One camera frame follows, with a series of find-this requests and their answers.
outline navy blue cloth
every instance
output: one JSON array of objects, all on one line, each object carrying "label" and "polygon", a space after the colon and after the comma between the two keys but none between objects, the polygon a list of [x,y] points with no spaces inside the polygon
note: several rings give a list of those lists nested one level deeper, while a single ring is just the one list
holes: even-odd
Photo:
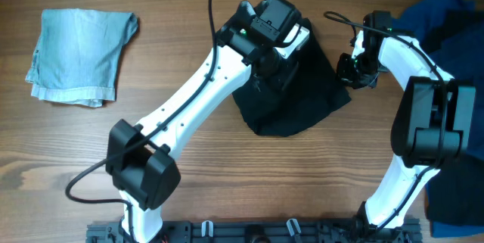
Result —
[{"label": "navy blue cloth", "polygon": [[[393,28],[410,30],[422,42],[423,50],[443,70],[448,71],[456,79],[468,79],[476,86],[476,102],[473,111],[473,120],[470,129],[467,154],[484,160],[484,62],[482,61],[482,46],[484,45],[484,22],[479,14],[473,12],[474,1],[466,0],[423,0],[408,8],[400,19],[393,21]],[[442,170],[427,184],[430,207],[434,212],[447,213],[451,217],[458,215],[458,204],[451,200],[446,191],[445,184],[439,181],[445,176],[454,176],[456,182],[466,180],[482,181],[482,178],[469,177],[455,170]],[[463,189],[458,198],[472,200],[476,188]],[[482,209],[482,203],[471,204]],[[433,237],[458,237],[475,235],[484,232],[483,226],[464,225],[467,220],[450,221],[454,225],[440,223],[432,220]]]}]

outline dark blue fabric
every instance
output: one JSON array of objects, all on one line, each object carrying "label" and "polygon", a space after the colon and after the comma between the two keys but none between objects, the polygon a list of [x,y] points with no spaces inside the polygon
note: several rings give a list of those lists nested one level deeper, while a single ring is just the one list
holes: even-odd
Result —
[{"label": "dark blue fabric", "polygon": [[[422,42],[429,33],[432,33],[444,24],[449,11],[473,11],[474,9],[474,1],[423,0],[405,10],[400,19],[394,19],[393,28],[410,30]],[[448,71],[456,79],[472,80],[476,86],[476,102],[467,153],[482,160],[484,160],[484,60],[482,59],[481,51],[483,45],[484,23],[481,22],[468,26],[459,34],[442,40],[439,50],[427,53],[430,54],[430,57],[436,64],[443,70]],[[430,185],[432,185],[432,180],[427,184],[427,193],[429,193]],[[442,195],[439,196],[445,198],[445,189],[442,189]],[[484,227],[453,226],[432,221],[432,231],[432,236],[436,238],[459,237],[484,232]]]}]

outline blue fabric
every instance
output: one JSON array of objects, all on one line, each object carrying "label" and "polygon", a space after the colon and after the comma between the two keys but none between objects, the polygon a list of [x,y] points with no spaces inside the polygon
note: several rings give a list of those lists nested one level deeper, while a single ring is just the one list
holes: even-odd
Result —
[{"label": "blue fabric", "polygon": [[[400,19],[394,19],[393,28],[413,31],[418,40],[422,42],[431,30],[444,24],[448,11],[473,11],[474,9],[474,1],[423,0],[405,10]],[[456,79],[472,80],[476,86],[476,102],[467,153],[484,160],[484,139],[482,138],[484,136],[484,123],[482,122],[484,120],[484,62],[481,58],[482,45],[484,45],[484,23],[478,23],[443,41],[440,50],[431,53],[430,57]],[[427,184],[427,193],[431,183],[432,180]],[[432,231],[432,236],[435,238],[460,237],[484,232],[484,227],[453,226],[432,221]]]},{"label": "blue fabric", "polygon": [[114,101],[119,55],[137,29],[133,13],[44,10],[26,76],[31,96],[89,107]]}]

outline wood grain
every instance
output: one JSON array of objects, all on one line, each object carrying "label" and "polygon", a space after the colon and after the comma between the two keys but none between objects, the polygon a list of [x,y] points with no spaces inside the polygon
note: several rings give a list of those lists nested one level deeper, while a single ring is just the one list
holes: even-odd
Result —
[{"label": "wood grain", "polygon": [[[240,0],[214,0],[216,26]],[[249,0],[253,4],[259,0]],[[384,9],[400,14],[418,0],[290,0],[314,24],[332,65],[351,51],[351,30],[326,10],[359,21]],[[482,8],[484,0],[476,0]],[[0,0],[0,241],[84,242],[85,226],[118,220],[119,205],[82,205],[64,197],[78,172],[106,154],[111,126],[135,123],[160,106],[199,67],[211,47],[207,0]],[[30,97],[24,82],[45,8],[133,11],[141,32],[122,56],[116,102],[99,109]],[[378,187],[392,157],[389,133],[402,91],[390,75],[377,89],[350,91],[352,102],[318,125],[280,139],[255,136],[227,98],[182,154],[180,186],[163,206],[166,220],[350,217]],[[75,193],[116,197],[102,170]],[[423,195],[409,214],[422,218]]]}]

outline stack of blue clothing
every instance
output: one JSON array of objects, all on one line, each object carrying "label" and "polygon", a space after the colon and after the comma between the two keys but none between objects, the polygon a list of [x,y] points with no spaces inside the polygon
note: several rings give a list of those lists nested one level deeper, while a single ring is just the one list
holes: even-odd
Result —
[{"label": "stack of blue clothing", "polygon": [[436,64],[476,87],[467,153],[427,184],[427,217],[433,237],[484,232],[484,12],[473,1],[423,0],[393,27],[413,31]]}]

